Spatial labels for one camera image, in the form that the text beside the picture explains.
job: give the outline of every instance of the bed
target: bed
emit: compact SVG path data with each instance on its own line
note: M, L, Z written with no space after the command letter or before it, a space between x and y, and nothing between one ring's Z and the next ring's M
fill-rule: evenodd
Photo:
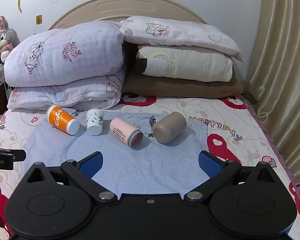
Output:
M133 15L206 23L188 8L170 0L89 0L73 8L50 29L69 28L93 20L120 21ZM300 198L266 130L257 121L253 109L242 97L224 99L156 98L123 93L118 105L108 111L121 113L169 114L180 112L184 117L204 122L208 127L209 151L223 160L235 159L245 166L255 166L259 161L268 162L295 200L298 216L289 236L300 240ZM73 116L80 111L73 110ZM13 109L0 117L0 148L25 149L30 135L45 118L45 111ZM20 163L13 171L0 171L0 212L22 178ZM0 239L8 239L0 228Z

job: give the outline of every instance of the curtain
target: curtain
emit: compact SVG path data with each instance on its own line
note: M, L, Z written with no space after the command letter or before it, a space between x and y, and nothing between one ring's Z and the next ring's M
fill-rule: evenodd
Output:
M300 0L262 0L245 91L300 184Z

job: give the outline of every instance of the brown pillow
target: brown pillow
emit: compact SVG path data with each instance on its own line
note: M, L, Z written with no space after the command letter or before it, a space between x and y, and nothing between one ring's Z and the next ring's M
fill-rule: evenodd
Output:
M122 92L156 97L225 98L239 96L243 93L243 86L237 81L234 72L229 82L200 82L146 76L131 68Z

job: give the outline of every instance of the black clip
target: black clip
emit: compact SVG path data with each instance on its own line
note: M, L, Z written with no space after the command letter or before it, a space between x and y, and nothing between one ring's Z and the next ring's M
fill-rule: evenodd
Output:
M14 162L23 162L26 159L24 150L0 149L0 170L13 170Z

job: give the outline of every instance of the gray capsule container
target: gray capsule container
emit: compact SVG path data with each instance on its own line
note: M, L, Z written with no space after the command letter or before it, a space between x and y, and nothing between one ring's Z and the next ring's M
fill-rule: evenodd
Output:
M154 137L160 143L168 143L187 127L186 119L179 112L172 112L157 122L152 129Z

